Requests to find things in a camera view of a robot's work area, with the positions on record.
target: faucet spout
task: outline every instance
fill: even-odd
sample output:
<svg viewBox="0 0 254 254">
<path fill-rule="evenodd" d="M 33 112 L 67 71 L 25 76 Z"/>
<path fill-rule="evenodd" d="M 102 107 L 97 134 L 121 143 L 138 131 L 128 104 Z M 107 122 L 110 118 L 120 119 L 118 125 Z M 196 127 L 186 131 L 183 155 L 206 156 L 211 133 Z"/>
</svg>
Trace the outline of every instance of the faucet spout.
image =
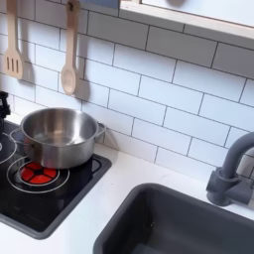
<svg viewBox="0 0 254 254">
<path fill-rule="evenodd" d="M 243 155 L 254 147 L 254 132 L 248 133 L 234 142 L 227 152 L 221 175 L 227 179 L 235 178 L 235 173 Z"/>
</svg>

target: white subway tile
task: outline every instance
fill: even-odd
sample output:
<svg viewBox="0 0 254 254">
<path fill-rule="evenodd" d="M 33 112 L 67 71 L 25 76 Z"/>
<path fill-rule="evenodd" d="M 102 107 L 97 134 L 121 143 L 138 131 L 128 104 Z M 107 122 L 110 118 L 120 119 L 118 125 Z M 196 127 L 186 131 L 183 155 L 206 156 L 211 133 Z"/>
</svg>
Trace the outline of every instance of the white subway tile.
<svg viewBox="0 0 254 254">
<path fill-rule="evenodd" d="M 197 114 L 202 93 L 142 76 L 139 96 Z"/>
<path fill-rule="evenodd" d="M 36 45 L 36 64 L 55 71 L 62 71 L 65 65 L 65 53 Z M 76 58 L 76 67 L 78 76 L 83 78 L 84 59 Z"/>
<path fill-rule="evenodd" d="M 57 91 L 59 74 L 56 71 L 25 63 L 24 80 Z"/>
<path fill-rule="evenodd" d="M 98 13 L 89 13 L 88 35 L 145 50 L 148 26 Z"/>
<path fill-rule="evenodd" d="M 0 35 L 0 54 L 5 54 L 8 49 L 8 37 Z M 19 40 L 19 50 L 26 62 L 35 62 L 35 45 Z"/>
<path fill-rule="evenodd" d="M 84 79 L 136 95 L 140 75 L 103 63 L 86 61 Z"/>
<path fill-rule="evenodd" d="M 81 110 L 81 101 L 71 96 L 36 86 L 36 103 L 47 107 L 67 107 Z"/>
<path fill-rule="evenodd" d="M 127 19 L 127 20 L 137 21 L 137 22 L 148 24 L 148 25 L 160 27 L 160 28 L 175 30 L 179 32 L 182 32 L 184 29 L 184 24 L 182 23 L 178 23 L 178 22 L 166 20 L 166 19 L 161 19 L 161 18 L 157 18 L 153 16 L 148 16 L 141 13 L 121 10 L 121 9 L 120 9 L 119 17 L 123 19 Z"/>
<path fill-rule="evenodd" d="M 14 96 L 12 94 L 9 94 L 7 103 L 10 105 L 11 111 L 14 111 Z"/>
<path fill-rule="evenodd" d="M 86 34 L 88 12 L 80 10 L 78 32 Z M 36 0 L 36 20 L 51 26 L 66 28 L 66 6 L 49 1 Z"/>
<path fill-rule="evenodd" d="M 61 51 L 66 51 L 66 32 L 61 30 Z M 78 34 L 76 54 L 105 64 L 113 63 L 114 44 Z"/>
<path fill-rule="evenodd" d="M 227 151 L 228 150 L 225 148 L 193 139 L 190 145 L 189 156 L 197 160 L 213 164 L 217 167 L 222 167 Z M 239 164 L 237 173 L 240 174 L 241 176 L 249 178 L 253 166 L 254 166 L 254 158 L 245 155 L 243 156 Z"/>
<path fill-rule="evenodd" d="M 216 42 L 151 27 L 147 50 L 157 54 L 210 66 Z"/>
<path fill-rule="evenodd" d="M 0 1 L 0 12 L 6 13 L 6 2 Z M 35 1 L 34 0 L 22 0 L 17 1 L 17 15 L 18 17 L 34 20 L 35 18 Z"/>
<path fill-rule="evenodd" d="M 58 50 L 60 44 L 60 29 L 20 19 L 19 39 Z"/>
<path fill-rule="evenodd" d="M 215 170 L 214 166 L 198 162 L 163 148 L 158 150 L 156 164 L 203 182 L 207 182 L 211 172 Z"/>
<path fill-rule="evenodd" d="M 254 106 L 254 80 L 248 79 L 244 87 L 241 103 Z"/>
<path fill-rule="evenodd" d="M 133 118 L 91 103 L 82 102 L 82 111 L 104 123 L 109 129 L 131 135 Z"/>
<path fill-rule="evenodd" d="M 254 77 L 254 52 L 230 45 L 218 44 L 213 66 L 246 77 Z"/>
<path fill-rule="evenodd" d="M 221 167 L 227 149 L 193 138 L 190 144 L 189 157 Z"/>
<path fill-rule="evenodd" d="M 178 62 L 173 83 L 238 101 L 245 78 L 191 63 Z"/>
<path fill-rule="evenodd" d="M 191 137 L 166 128 L 135 119 L 132 136 L 186 155 Z"/>
<path fill-rule="evenodd" d="M 61 77 L 59 92 L 64 93 L 64 89 L 61 84 Z M 96 83 L 80 80 L 75 88 L 73 96 L 78 99 L 82 99 L 106 107 L 109 96 L 109 88 Z"/>
<path fill-rule="evenodd" d="M 0 74 L 0 90 L 35 101 L 35 86 L 23 80 Z"/>
<path fill-rule="evenodd" d="M 114 65 L 171 82 L 176 61 L 152 53 L 116 45 Z"/>
<path fill-rule="evenodd" d="M 15 103 L 15 110 L 14 112 L 19 115 L 28 115 L 36 110 L 44 109 L 45 106 L 38 105 L 34 102 L 14 97 L 14 103 Z"/>
<path fill-rule="evenodd" d="M 219 31 L 195 27 L 191 25 L 185 26 L 185 33 L 254 50 L 253 40 L 240 36 L 234 36 Z"/>
<path fill-rule="evenodd" d="M 104 144 L 113 149 L 142 158 L 149 162 L 155 161 L 157 147 L 129 136 L 106 131 Z"/>
<path fill-rule="evenodd" d="M 165 109 L 163 105 L 111 90 L 108 107 L 142 120 L 162 125 Z"/>
<path fill-rule="evenodd" d="M 234 127 L 231 127 L 229 135 L 227 137 L 225 147 L 230 148 L 237 139 L 241 138 L 242 136 L 244 136 L 247 133 L 248 133 L 247 131 L 243 131 L 243 130 L 239 130 Z M 254 157 L 254 148 L 247 151 L 246 155 L 250 155 L 250 156 Z"/>
<path fill-rule="evenodd" d="M 205 95 L 200 115 L 206 118 L 238 127 L 247 131 L 254 131 L 254 108 L 239 103 Z"/>
<path fill-rule="evenodd" d="M 229 126 L 169 107 L 164 126 L 221 146 L 229 131 Z"/>
<path fill-rule="evenodd" d="M 92 4 L 92 3 L 87 3 L 87 2 L 80 2 L 80 6 L 82 9 L 86 9 L 89 11 L 94 11 L 94 12 L 99 12 L 99 13 L 103 13 L 103 14 L 107 14 L 107 15 L 111 15 L 111 16 L 118 16 L 118 10 L 117 9 L 113 9 L 113 8 L 108 8 L 108 7 L 104 7 L 104 6 L 100 6 L 97 4 Z"/>
</svg>

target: sink rim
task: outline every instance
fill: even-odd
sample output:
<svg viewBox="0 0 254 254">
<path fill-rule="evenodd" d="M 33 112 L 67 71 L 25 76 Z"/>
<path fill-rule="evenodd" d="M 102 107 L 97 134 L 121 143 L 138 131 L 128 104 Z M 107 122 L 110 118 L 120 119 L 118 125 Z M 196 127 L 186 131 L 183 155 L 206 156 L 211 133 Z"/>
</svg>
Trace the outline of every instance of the sink rim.
<svg viewBox="0 0 254 254">
<path fill-rule="evenodd" d="M 185 193 L 179 192 L 177 190 L 173 190 L 169 187 L 162 186 L 159 184 L 146 183 L 135 186 L 131 189 L 131 191 L 127 194 L 125 199 L 122 201 L 118 209 L 115 211 L 113 216 L 110 218 L 108 223 L 102 229 L 98 237 L 96 238 L 93 245 L 93 254 L 103 254 L 103 243 L 110 238 L 112 232 L 116 225 L 121 221 L 122 216 L 124 215 L 126 209 L 131 205 L 131 203 L 135 200 L 135 198 L 142 192 L 148 190 L 156 190 L 167 193 L 169 196 L 176 197 L 181 201 L 185 201 L 186 203 L 191 203 L 192 205 L 197 205 L 200 208 L 209 209 L 209 211 L 216 213 L 218 216 L 226 216 L 233 220 L 234 223 L 246 224 L 248 227 L 254 231 L 254 220 L 246 218 L 242 215 L 233 213 L 229 210 L 223 209 L 220 206 L 216 206 L 212 203 L 205 202 L 203 200 L 197 199 L 193 196 L 187 195 Z"/>
</svg>

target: wooden spoon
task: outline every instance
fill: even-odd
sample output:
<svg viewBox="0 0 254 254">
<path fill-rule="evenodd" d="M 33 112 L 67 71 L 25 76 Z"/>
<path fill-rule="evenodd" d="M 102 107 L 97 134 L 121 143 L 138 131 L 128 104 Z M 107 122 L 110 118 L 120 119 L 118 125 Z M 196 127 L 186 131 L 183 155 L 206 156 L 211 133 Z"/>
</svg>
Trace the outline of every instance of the wooden spoon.
<svg viewBox="0 0 254 254">
<path fill-rule="evenodd" d="M 67 95 L 72 95 L 74 93 L 78 81 L 77 69 L 75 67 L 75 58 L 79 9 L 80 5 L 76 0 L 69 0 L 66 4 L 66 63 L 62 69 L 62 86 Z"/>
</svg>

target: white wall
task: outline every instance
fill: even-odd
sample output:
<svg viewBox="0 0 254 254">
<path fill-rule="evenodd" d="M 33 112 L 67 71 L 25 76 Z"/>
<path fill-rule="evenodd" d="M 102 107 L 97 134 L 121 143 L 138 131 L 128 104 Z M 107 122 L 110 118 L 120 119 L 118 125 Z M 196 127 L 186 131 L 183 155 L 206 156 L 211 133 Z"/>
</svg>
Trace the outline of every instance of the white wall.
<svg viewBox="0 0 254 254">
<path fill-rule="evenodd" d="M 76 59 L 80 86 L 67 96 L 60 83 L 64 3 L 20 2 L 22 81 L 3 73 L 7 26 L 0 0 L 0 89 L 11 94 L 13 112 L 83 110 L 108 126 L 101 141 L 106 146 L 204 181 L 222 165 L 233 141 L 254 131 L 252 41 L 83 5 Z M 252 174 L 252 155 L 239 169 L 245 177 Z"/>
</svg>

